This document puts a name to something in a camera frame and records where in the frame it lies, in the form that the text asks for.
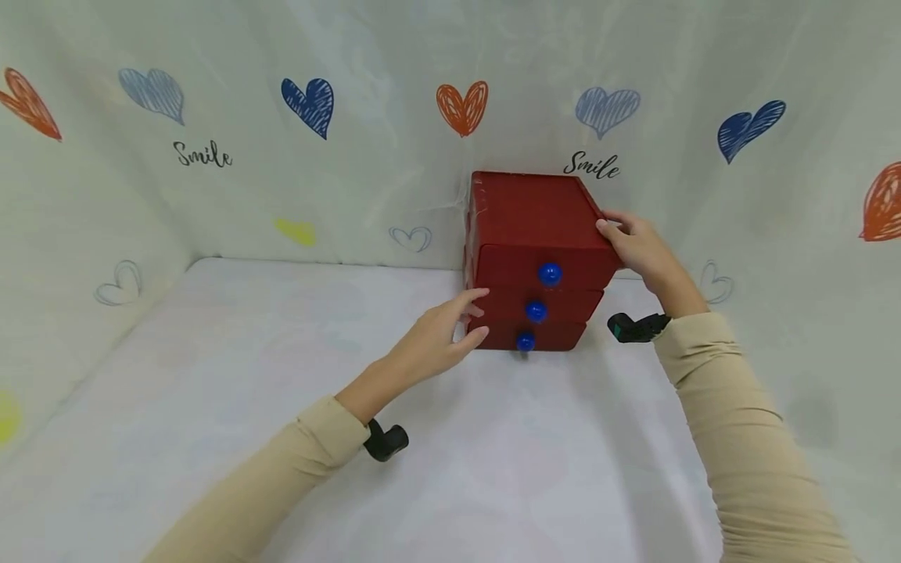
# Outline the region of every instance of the white tabletop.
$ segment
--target white tabletop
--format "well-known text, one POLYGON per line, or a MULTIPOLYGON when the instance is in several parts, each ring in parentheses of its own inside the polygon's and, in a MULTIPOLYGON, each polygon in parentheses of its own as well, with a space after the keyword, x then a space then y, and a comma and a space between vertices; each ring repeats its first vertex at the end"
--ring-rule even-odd
MULTIPOLYGON (((4 561, 136 561, 217 479, 384 354, 460 273, 198 262, 0 477, 4 561)), ((705 474, 650 344, 605 327, 657 304, 610 285, 577 348, 477 350, 378 420, 264 560, 716 561, 705 474)))

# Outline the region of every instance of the beige sweater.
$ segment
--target beige sweater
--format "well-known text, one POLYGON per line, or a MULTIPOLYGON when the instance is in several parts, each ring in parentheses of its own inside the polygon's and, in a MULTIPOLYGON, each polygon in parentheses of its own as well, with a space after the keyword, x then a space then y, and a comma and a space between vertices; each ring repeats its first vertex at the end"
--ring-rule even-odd
MULTIPOLYGON (((723 317, 673 320, 654 346, 707 470, 723 530, 722 561, 853 561, 819 485, 723 317)), ((304 495, 368 437, 362 423, 325 397, 214 487, 145 561, 256 561, 304 495)))

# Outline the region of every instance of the white backdrop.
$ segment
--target white backdrop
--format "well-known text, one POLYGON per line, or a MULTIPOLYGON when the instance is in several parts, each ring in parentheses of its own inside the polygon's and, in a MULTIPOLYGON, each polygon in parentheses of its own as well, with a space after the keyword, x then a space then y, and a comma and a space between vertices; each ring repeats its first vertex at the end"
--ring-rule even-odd
POLYGON ((658 224, 820 477, 898 529, 899 18, 892 0, 7 3, 0 455, 194 259, 456 268, 472 170, 569 172, 658 224))

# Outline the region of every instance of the red heart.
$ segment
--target red heart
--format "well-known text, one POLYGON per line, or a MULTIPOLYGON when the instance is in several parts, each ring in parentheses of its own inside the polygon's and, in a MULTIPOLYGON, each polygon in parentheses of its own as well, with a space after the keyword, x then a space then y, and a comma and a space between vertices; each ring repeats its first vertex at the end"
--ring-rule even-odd
POLYGON ((41 100, 41 97, 34 91, 32 85, 24 76, 19 74, 15 68, 7 68, 4 71, 6 85, 9 86, 12 96, 6 92, 0 91, 0 102, 8 107, 14 114, 21 117, 31 127, 37 129, 43 134, 62 141, 62 135, 53 116, 47 106, 41 100))
POLYGON ((482 116, 485 115, 485 107, 488 105, 488 83, 484 80, 473 83, 466 93, 465 100, 457 88, 450 84, 442 84, 435 92, 435 99, 438 101, 438 109, 441 110, 444 121, 459 133, 460 137, 466 137, 476 130, 482 116))
POLYGON ((901 162, 888 165, 869 187, 860 237, 867 242, 901 237, 901 162))

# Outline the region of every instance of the cursive text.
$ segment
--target cursive text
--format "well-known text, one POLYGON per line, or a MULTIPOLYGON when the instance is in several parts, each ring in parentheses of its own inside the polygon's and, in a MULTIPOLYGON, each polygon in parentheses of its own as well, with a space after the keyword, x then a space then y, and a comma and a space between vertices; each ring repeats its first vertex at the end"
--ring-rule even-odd
POLYGON ((604 162, 604 159, 600 159, 597 164, 595 164, 594 162, 588 162, 584 160, 584 158, 585 152, 583 150, 574 152, 572 155, 572 162, 563 169, 563 174, 572 174, 576 170, 585 170, 588 174, 594 174, 595 176, 597 176, 597 179, 599 180, 603 180, 606 177, 619 176, 619 168, 610 168, 618 158, 616 155, 613 155, 612 157, 607 159, 606 162, 604 162))
POLYGON ((216 141, 213 141, 212 139, 210 140, 210 146, 204 147, 203 152, 197 152, 196 150, 185 152, 185 143, 182 141, 173 142, 172 147, 175 149, 175 152, 178 153, 178 162, 180 162, 182 166, 191 166, 196 162, 201 164, 215 164, 219 168, 225 168, 232 165, 232 157, 227 152, 220 155, 219 147, 216 146, 216 141))

